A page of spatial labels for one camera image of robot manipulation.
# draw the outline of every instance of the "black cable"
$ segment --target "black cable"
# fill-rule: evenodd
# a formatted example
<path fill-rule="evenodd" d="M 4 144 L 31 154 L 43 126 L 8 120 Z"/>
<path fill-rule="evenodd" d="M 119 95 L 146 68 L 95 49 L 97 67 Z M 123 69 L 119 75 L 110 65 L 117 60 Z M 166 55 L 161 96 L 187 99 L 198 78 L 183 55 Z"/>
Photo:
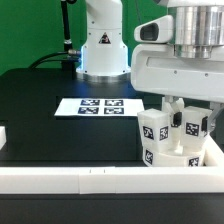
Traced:
<path fill-rule="evenodd" d="M 39 63 L 35 64 L 35 66 L 33 67 L 30 67 L 31 69 L 33 68 L 36 68 L 38 65 L 40 64 L 43 64 L 43 63 L 46 63 L 46 62 L 71 62 L 71 63 L 74 63 L 74 62 L 79 62 L 79 59 L 78 58 L 73 58 L 73 59 L 49 59 L 49 60 L 43 60 L 43 61 L 40 61 Z"/>
<path fill-rule="evenodd" d="M 69 19 L 68 19 L 68 7 L 67 2 L 61 0 L 62 19 L 64 25 L 64 50 L 68 51 L 72 49 L 72 41 L 70 37 Z"/>
<path fill-rule="evenodd" d="M 35 68 L 37 65 L 39 65 L 39 63 L 41 61 L 44 61 L 45 59 L 52 58 L 52 57 L 59 56 L 59 55 L 67 55 L 67 54 L 68 54 L 68 52 L 56 52 L 56 53 L 53 53 L 53 54 L 48 54 L 44 57 L 39 58 L 35 62 L 33 62 L 28 68 Z"/>
<path fill-rule="evenodd" d="M 141 15 L 140 15 L 138 0 L 135 0 L 135 8 L 136 8 L 137 16 L 138 16 L 138 23 L 139 23 L 139 25 L 142 25 L 142 19 L 141 19 Z"/>

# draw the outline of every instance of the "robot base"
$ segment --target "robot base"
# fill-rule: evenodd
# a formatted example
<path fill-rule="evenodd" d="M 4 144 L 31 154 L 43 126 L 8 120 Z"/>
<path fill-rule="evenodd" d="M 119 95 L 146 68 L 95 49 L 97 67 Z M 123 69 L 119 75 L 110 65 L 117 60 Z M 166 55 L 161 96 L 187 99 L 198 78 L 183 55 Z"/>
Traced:
<path fill-rule="evenodd" d="M 97 76 L 97 75 L 89 75 L 86 73 L 79 73 L 77 71 L 77 78 L 85 80 L 87 82 L 115 83 L 130 80 L 130 72 L 116 76 Z"/>

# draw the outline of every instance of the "robot logo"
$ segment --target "robot logo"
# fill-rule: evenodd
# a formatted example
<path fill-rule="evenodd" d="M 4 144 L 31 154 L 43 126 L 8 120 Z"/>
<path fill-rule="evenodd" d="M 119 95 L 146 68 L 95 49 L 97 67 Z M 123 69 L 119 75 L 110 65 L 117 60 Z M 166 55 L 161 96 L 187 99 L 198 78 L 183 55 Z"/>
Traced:
<path fill-rule="evenodd" d="M 186 134 L 192 135 L 192 136 L 198 136 L 199 135 L 199 125 L 187 122 L 186 123 Z"/>
<path fill-rule="evenodd" d="M 151 153 L 150 151 L 148 151 L 146 149 L 146 152 L 145 152 L 145 160 L 152 165 L 153 163 L 153 153 Z"/>
<path fill-rule="evenodd" d="M 188 166 L 199 166 L 199 157 L 189 159 Z"/>
<path fill-rule="evenodd" d="M 151 128 L 143 126 L 143 132 L 146 138 L 154 140 L 153 130 Z"/>
<path fill-rule="evenodd" d="M 109 37 L 107 36 L 107 33 L 105 32 L 103 36 L 101 37 L 99 44 L 111 44 Z"/>
<path fill-rule="evenodd" d="M 80 107 L 78 114 L 98 114 L 98 107 Z"/>
<path fill-rule="evenodd" d="M 160 129 L 160 141 L 168 138 L 168 130 L 168 126 Z"/>

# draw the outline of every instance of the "white robot body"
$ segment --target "white robot body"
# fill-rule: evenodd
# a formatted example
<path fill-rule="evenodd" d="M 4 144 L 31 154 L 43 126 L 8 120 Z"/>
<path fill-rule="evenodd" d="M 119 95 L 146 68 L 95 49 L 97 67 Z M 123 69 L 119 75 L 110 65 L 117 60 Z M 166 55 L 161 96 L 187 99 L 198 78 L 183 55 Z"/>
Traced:
<path fill-rule="evenodd" d="M 223 0 L 154 0 L 158 5 L 171 7 L 182 6 L 221 6 L 224 5 Z"/>
<path fill-rule="evenodd" d="M 163 112 L 171 117 L 167 127 L 172 131 L 167 129 L 167 136 L 173 146 L 159 151 L 163 142 L 153 139 L 157 146 L 153 151 L 142 141 L 143 161 L 148 166 L 201 166 L 209 134 L 224 109 L 224 1 L 154 1 L 166 6 L 168 15 L 135 29 L 135 39 L 142 44 L 132 55 L 131 83 L 136 90 L 165 95 Z M 174 110 L 179 97 L 209 101 L 211 110 Z M 152 119 L 150 111 L 144 113 Z M 150 125 L 148 129 L 162 130 Z M 178 145 L 181 154 L 176 154 Z"/>
<path fill-rule="evenodd" d="M 119 80 L 130 73 L 122 40 L 121 0 L 86 0 L 87 41 L 77 73 L 90 81 Z"/>

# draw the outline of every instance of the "white box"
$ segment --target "white box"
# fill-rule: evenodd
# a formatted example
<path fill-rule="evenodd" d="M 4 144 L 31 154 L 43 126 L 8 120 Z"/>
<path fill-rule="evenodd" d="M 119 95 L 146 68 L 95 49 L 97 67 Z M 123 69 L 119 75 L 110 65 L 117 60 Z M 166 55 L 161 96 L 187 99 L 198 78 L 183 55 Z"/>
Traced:
<path fill-rule="evenodd" d="M 192 155 L 178 155 L 175 152 L 159 153 L 143 148 L 143 161 L 147 166 L 154 167 L 197 167 L 204 165 L 204 151 Z"/>
<path fill-rule="evenodd" d="M 202 148 L 208 135 L 202 131 L 202 119 L 209 117 L 211 110 L 186 107 L 182 112 L 180 144 L 191 148 Z"/>
<path fill-rule="evenodd" d="M 5 127 L 0 126 L 0 150 L 6 143 Z"/>
<path fill-rule="evenodd" d="M 150 109 L 138 113 L 142 145 L 158 152 L 172 148 L 170 117 L 168 113 Z"/>

